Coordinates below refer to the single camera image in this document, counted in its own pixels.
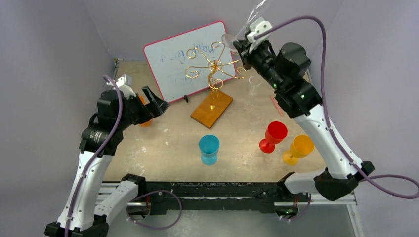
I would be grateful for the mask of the orange plastic wine glass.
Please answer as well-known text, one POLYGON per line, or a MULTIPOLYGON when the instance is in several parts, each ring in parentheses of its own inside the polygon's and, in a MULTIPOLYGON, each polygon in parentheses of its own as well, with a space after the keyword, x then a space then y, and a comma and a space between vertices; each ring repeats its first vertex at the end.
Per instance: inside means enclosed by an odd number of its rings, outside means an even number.
MULTIPOLYGON (((142 97, 142 96, 138 96, 139 97, 139 99, 140 99, 140 101, 145 105, 145 100, 144 100, 144 98, 142 97)), ((152 122, 153 122, 153 120, 152 119, 150 119, 149 121, 147 121, 147 122, 144 122, 144 123, 141 123, 141 124, 139 124, 139 126, 140 127, 149 127, 149 126, 151 126, 151 124, 152 124, 152 122)))

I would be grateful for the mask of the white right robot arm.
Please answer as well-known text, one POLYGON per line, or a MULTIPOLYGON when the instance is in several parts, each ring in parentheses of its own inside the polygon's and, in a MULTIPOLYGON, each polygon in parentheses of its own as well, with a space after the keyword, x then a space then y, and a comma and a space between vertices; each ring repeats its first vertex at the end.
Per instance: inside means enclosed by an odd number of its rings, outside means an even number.
POLYGON ((370 161, 357 156, 349 161, 333 140, 336 136, 341 146, 350 150, 340 134, 332 130, 332 122, 324 114, 325 102, 303 78, 311 62, 301 45, 288 42, 277 54, 267 40, 254 50, 245 39, 233 42, 233 47, 244 68, 254 68, 272 86, 278 105, 308 135, 326 164, 317 172, 287 174, 278 183, 280 199, 289 201, 298 193, 317 193, 335 201, 358 186, 363 178, 361 172, 370 175, 374 171, 370 161))

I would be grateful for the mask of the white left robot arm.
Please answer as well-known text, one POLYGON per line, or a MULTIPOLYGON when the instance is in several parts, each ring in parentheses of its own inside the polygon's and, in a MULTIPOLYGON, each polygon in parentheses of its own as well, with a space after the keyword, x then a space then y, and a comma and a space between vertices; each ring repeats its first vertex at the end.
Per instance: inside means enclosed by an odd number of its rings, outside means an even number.
POLYGON ((46 226, 46 236, 105 237, 115 216, 131 199, 146 199, 145 178, 128 174, 101 204, 96 203, 124 130, 161 116, 170 106, 150 88, 142 90, 147 104, 129 86, 101 93, 97 112, 81 135, 79 163, 69 198, 59 218, 46 226))

